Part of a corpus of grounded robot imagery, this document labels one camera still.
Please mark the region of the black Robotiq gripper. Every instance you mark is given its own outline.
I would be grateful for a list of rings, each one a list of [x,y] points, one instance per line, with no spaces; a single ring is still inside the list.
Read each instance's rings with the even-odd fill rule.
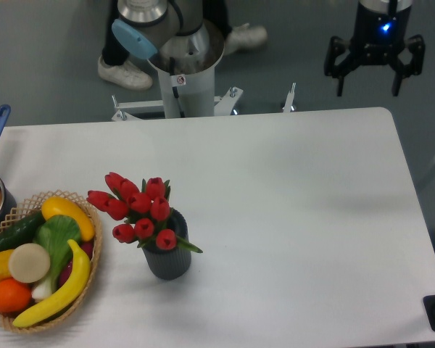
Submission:
[[[360,65],[389,65],[395,72],[391,87],[398,96],[404,79],[420,75],[426,53],[422,35],[405,39],[411,1],[359,1],[352,37],[332,36],[324,61],[324,75],[338,80],[342,96],[344,79]]]

